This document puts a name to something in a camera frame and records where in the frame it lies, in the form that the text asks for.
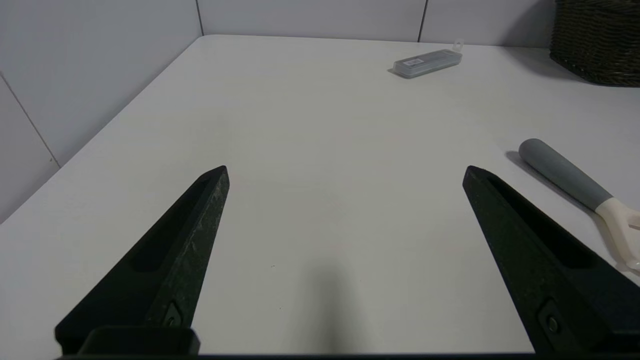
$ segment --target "screw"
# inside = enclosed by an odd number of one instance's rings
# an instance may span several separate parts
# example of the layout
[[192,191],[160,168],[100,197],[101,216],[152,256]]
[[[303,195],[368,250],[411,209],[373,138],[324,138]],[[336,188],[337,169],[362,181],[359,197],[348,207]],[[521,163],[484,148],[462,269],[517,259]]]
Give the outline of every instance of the screw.
[[551,332],[560,331],[560,324],[558,324],[558,321],[553,316],[547,318],[547,327]]

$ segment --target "tool handle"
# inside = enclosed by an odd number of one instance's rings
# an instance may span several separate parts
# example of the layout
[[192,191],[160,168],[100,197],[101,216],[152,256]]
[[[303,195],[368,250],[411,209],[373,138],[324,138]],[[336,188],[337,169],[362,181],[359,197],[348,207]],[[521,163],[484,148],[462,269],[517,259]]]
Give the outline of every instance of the tool handle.
[[571,161],[539,139],[528,139],[520,145],[520,157],[560,189],[595,209],[613,196]]

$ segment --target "wall seam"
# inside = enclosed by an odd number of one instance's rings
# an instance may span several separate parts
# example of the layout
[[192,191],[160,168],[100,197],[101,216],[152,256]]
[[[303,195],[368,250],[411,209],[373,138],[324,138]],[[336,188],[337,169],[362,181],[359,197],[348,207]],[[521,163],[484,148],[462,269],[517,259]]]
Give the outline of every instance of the wall seam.
[[202,16],[200,15],[200,0],[196,0],[196,10],[198,10],[198,21],[200,21],[200,36],[204,36],[204,28],[202,27]]
[[429,0],[424,0],[424,10],[422,11],[422,20],[420,21],[420,30],[418,30],[418,41],[420,42],[420,38],[422,37],[422,28],[424,27],[424,19],[427,17],[427,4]]
[[11,85],[9,85],[9,81],[6,80],[6,78],[4,77],[4,74],[1,71],[0,71],[0,79],[2,79],[2,81],[4,81],[4,83],[6,84],[6,87],[9,89],[9,91],[13,95],[13,98],[16,100],[16,102],[18,102],[18,105],[20,105],[20,109],[22,109],[22,112],[24,113],[24,116],[27,117],[27,119],[29,120],[29,123],[31,124],[31,126],[33,126],[33,129],[36,131],[36,134],[38,134],[38,137],[40,138],[40,141],[42,141],[42,143],[44,144],[44,147],[47,149],[47,151],[49,151],[49,155],[51,155],[51,158],[53,159],[53,161],[55,161],[56,165],[58,166],[58,168],[60,168],[60,163],[58,162],[58,159],[56,159],[56,157],[54,156],[53,152],[49,148],[49,145],[47,145],[47,142],[44,141],[44,138],[42,137],[42,134],[40,134],[40,132],[38,131],[38,128],[35,126],[35,124],[31,120],[31,117],[27,113],[27,110],[25,110],[24,106],[20,102],[20,99],[18,99],[18,97],[15,95],[15,92],[11,88]]

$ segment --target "label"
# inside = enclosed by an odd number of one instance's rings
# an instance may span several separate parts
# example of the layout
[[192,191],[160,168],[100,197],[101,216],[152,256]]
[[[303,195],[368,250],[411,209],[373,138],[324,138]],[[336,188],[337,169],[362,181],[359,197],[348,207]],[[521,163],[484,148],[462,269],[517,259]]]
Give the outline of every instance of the label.
[[424,61],[422,61],[420,59],[413,59],[413,60],[409,60],[409,61],[403,62],[403,64],[405,64],[407,66],[414,66],[414,65],[418,65],[420,63],[424,63]]

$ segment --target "white plastic part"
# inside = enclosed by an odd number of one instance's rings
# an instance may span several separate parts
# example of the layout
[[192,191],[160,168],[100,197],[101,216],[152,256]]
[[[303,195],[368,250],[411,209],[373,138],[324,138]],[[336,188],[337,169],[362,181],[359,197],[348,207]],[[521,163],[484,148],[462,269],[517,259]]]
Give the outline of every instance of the white plastic part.
[[612,197],[596,208],[609,228],[620,256],[629,268],[640,270],[640,211]]
[[456,53],[461,53],[462,47],[464,45],[465,45],[465,39],[457,38],[456,41],[453,42],[453,47],[451,48],[451,50],[455,51]]

